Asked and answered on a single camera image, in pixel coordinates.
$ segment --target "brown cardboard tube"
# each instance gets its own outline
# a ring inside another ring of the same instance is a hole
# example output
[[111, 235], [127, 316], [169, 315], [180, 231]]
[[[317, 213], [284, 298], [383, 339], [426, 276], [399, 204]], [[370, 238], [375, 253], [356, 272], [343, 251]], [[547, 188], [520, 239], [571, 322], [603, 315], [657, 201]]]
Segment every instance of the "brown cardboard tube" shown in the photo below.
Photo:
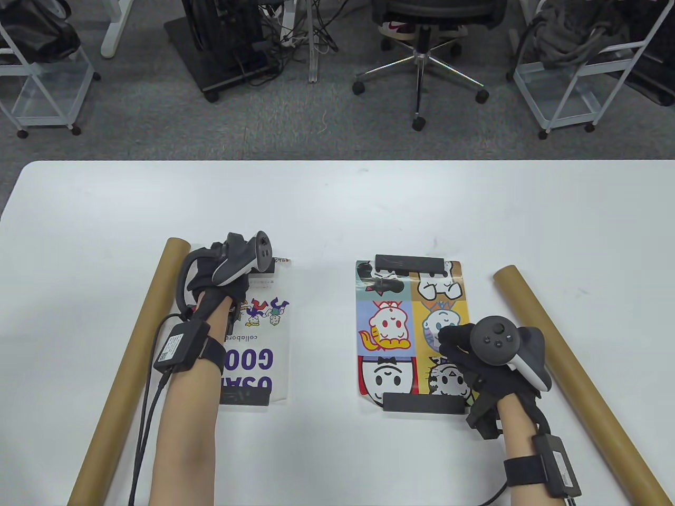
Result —
[[157, 325], [171, 310], [178, 271], [189, 251], [190, 243], [175, 237], [164, 246], [68, 506], [103, 506], [145, 384]]
[[495, 283], [523, 325], [538, 327], [546, 339], [546, 364], [630, 502], [672, 506], [647, 464], [600, 392], [514, 265], [500, 269]]

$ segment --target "gray carpet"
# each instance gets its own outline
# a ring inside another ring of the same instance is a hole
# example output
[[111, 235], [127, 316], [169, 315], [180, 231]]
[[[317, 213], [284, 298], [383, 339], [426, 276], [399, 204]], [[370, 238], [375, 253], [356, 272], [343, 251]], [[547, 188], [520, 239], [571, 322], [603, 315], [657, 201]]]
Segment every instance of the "gray carpet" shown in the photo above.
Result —
[[[318, 84], [307, 84], [305, 65], [291, 63], [268, 86], [233, 88], [210, 104], [163, 31], [165, 21], [182, 13], [178, 0], [136, 0], [111, 60], [99, 53], [106, 27], [100, 1], [72, 4], [73, 24], [103, 81], [87, 96], [79, 137], [41, 128], [19, 140], [0, 116], [0, 209], [21, 168], [35, 160], [675, 158], [675, 107], [659, 107], [627, 87], [595, 133], [568, 128], [538, 140], [538, 125], [520, 93], [504, 82], [507, 31], [522, 26], [515, 5], [498, 29], [472, 27], [464, 54], [454, 60], [489, 86], [489, 102], [479, 106], [474, 92], [429, 78], [427, 127], [417, 133], [410, 128], [412, 72], [368, 83], [359, 97], [351, 92], [355, 71], [403, 54], [380, 52], [368, 9], [331, 25], [340, 52], [321, 57]], [[597, 84], [609, 89], [614, 80], [603, 76]], [[0, 80], [5, 103], [14, 85], [16, 78]]]

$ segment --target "black glove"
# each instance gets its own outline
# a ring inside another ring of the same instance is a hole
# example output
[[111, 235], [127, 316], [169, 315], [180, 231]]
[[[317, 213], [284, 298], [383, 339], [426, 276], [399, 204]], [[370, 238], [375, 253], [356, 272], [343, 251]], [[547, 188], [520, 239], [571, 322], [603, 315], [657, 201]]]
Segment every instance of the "black glove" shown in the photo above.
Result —
[[209, 249], [219, 254], [197, 258], [197, 274], [187, 286], [195, 301], [199, 301], [199, 296], [202, 292], [204, 293], [204, 298], [192, 315], [193, 318], [202, 320], [206, 320], [225, 300], [225, 297], [230, 297], [233, 303], [240, 304], [246, 299], [246, 291], [248, 290], [248, 274], [239, 276], [225, 286], [218, 287], [213, 284], [211, 280], [213, 272], [227, 258], [227, 242], [224, 244], [214, 242]]
[[457, 366], [468, 383], [469, 378], [474, 378], [473, 385], [469, 383], [469, 386], [478, 392], [488, 392], [497, 400], [512, 393], [531, 398], [532, 402], [535, 396], [541, 397], [539, 390], [518, 371], [510, 370], [508, 366], [491, 366], [478, 358], [471, 349], [473, 327], [474, 324], [468, 323], [444, 327], [438, 332], [441, 355]]

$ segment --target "colorful cartoon card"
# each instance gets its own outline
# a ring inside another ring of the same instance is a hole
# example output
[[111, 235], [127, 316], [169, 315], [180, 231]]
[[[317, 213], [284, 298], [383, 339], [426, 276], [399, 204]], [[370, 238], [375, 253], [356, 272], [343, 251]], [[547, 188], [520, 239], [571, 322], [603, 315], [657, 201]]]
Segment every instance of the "colorful cartoon card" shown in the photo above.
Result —
[[459, 262], [430, 275], [356, 262], [356, 346], [360, 394], [383, 405], [385, 392], [452, 395], [473, 403], [457, 367], [438, 352], [438, 331], [469, 323]]
[[288, 396], [290, 260], [275, 258], [273, 274], [249, 274], [246, 301], [225, 337], [225, 387], [271, 388], [270, 402]]

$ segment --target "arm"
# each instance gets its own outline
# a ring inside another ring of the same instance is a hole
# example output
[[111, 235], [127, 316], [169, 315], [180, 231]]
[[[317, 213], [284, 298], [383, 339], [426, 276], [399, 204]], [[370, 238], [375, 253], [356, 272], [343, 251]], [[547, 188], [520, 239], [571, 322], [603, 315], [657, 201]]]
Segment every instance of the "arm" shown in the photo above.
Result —
[[[207, 319], [209, 335], [220, 343], [231, 305], [227, 297]], [[157, 434], [150, 506], [213, 506], [220, 386], [220, 369], [208, 360], [172, 376]]]
[[[537, 429], [527, 416], [515, 394], [507, 395], [497, 402], [499, 417], [502, 419], [502, 431], [506, 444], [506, 458], [536, 455], [532, 436]], [[515, 486], [511, 489], [511, 506], [564, 506], [563, 499], [554, 499], [548, 495], [546, 485]]]

